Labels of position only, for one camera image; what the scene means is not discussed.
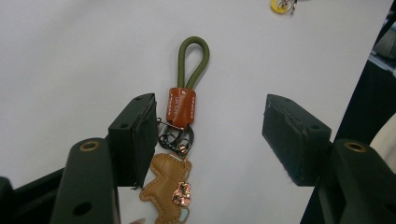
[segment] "gold charm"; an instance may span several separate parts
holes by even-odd
[[[191,202],[190,188],[191,184],[186,182],[178,182],[177,189],[172,196],[172,201],[175,205],[189,205],[189,203]]]
[[[190,212],[185,206],[191,200],[191,186],[185,181],[191,162],[176,154],[161,153],[154,155],[150,169],[156,176],[140,192],[140,200],[151,201],[157,208],[156,224],[184,223]]]

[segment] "screw hole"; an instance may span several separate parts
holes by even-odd
[[[86,142],[79,147],[79,150],[87,152],[93,151],[99,147],[99,143],[96,141]]]
[[[120,128],[127,128],[127,127],[128,127],[128,124],[120,124],[119,127],[120,127]]]
[[[91,209],[91,203],[81,203],[75,207],[75,209],[73,210],[73,215],[75,215],[76,217],[81,217],[89,213]]]
[[[84,144],[82,147],[84,147],[85,149],[92,149],[93,147],[96,147],[95,143],[87,143]]]
[[[361,144],[353,143],[353,142],[346,142],[345,147],[356,152],[366,152],[367,150],[366,147],[362,146]]]

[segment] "white backdrop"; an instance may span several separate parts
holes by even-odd
[[[298,223],[312,188],[294,186],[262,138],[266,94],[333,138],[391,2],[299,1],[291,17],[269,0],[1,1],[0,175],[17,188],[64,167],[140,94],[156,94],[164,119],[179,45],[198,35],[211,58],[195,88],[188,223]],[[188,72],[200,58],[190,52]],[[153,223],[139,191],[120,189],[122,223]]]

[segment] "yellow object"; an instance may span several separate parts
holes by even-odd
[[[271,9],[279,14],[286,14],[288,10],[287,0],[271,0]]]

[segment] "metal key ring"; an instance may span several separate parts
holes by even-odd
[[[189,125],[187,127],[187,131],[179,131],[177,137],[173,141],[169,141],[169,139],[167,138],[167,136],[169,135],[175,137],[173,134],[170,133],[171,130],[172,127],[169,126],[167,126],[163,130],[163,134],[160,136],[159,139],[160,140],[159,143],[161,147],[175,151],[179,155],[180,155],[179,147],[182,145],[186,147],[187,152],[190,151],[192,147],[192,143],[194,142],[194,131],[192,130],[191,126]],[[186,145],[181,144],[182,141],[186,141],[187,144]]]

